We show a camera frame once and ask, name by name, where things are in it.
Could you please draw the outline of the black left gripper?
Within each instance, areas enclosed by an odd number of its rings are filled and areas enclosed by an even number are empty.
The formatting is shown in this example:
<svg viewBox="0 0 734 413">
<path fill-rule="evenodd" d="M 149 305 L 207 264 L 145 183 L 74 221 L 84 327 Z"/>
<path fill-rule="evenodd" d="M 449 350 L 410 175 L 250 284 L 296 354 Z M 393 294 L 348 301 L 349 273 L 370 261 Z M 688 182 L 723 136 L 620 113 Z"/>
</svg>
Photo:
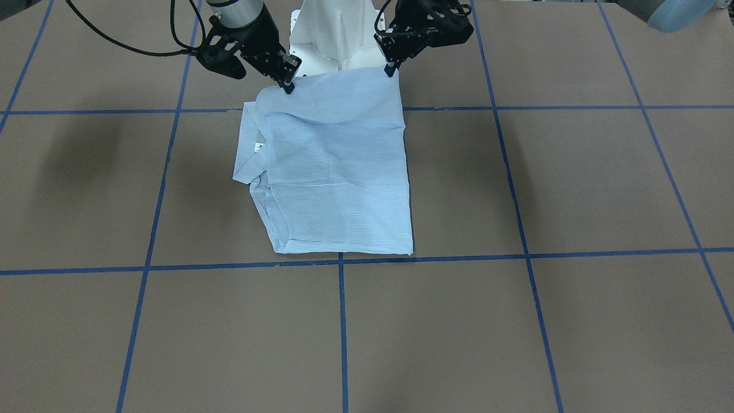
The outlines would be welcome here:
<svg viewBox="0 0 734 413">
<path fill-rule="evenodd" d="M 460 1 L 398 1 L 393 19 L 382 28 L 391 1 L 383 3 L 374 20 L 374 39 L 385 58 L 384 73 L 393 77 L 402 63 L 426 48 L 467 42 L 474 34 L 472 6 Z"/>
</svg>

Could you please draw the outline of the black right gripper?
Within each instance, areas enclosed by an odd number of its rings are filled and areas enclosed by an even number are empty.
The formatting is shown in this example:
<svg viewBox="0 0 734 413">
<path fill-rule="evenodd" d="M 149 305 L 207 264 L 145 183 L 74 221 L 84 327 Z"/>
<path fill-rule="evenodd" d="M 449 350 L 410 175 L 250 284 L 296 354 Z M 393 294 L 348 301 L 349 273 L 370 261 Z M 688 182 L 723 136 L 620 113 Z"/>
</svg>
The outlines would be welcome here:
<svg viewBox="0 0 734 413">
<path fill-rule="evenodd" d="M 194 52 L 197 61 L 232 79 L 247 75 L 247 62 L 290 95 L 302 61 L 280 43 L 278 27 L 267 7 L 213 7 L 210 31 Z"/>
</svg>

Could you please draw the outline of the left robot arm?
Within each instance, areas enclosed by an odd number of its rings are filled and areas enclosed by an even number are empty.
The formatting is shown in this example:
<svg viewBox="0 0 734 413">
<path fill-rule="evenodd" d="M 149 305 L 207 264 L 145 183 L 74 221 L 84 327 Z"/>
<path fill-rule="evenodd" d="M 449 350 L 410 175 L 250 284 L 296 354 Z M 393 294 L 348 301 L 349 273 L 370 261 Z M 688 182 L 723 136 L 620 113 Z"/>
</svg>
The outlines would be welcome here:
<svg viewBox="0 0 734 413">
<path fill-rule="evenodd" d="M 680 31 L 704 16 L 716 1 L 615 1 L 647 26 L 663 33 Z M 427 48 L 464 44 L 474 34 L 473 6 L 464 1 L 398 1 L 387 28 L 378 24 L 391 4 L 385 2 L 374 22 L 374 39 L 384 55 L 387 76 Z"/>
</svg>

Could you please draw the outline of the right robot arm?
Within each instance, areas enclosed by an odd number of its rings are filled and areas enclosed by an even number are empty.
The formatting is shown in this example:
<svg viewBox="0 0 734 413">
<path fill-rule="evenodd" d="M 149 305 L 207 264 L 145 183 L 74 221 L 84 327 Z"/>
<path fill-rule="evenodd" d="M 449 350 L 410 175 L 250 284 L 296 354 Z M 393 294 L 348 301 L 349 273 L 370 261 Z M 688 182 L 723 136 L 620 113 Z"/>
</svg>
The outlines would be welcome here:
<svg viewBox="0 0 734 413">
<path fill-rule="evenodd" d="M 248 63 L 275 81 L 286 94 L 295 89 L 302 61 L 280 42 L 278 27 L 262 1 L 209 1 L 210 31 L 195 52 L 200 65 L 232 79 L 247 75 Z"/>
</svg>

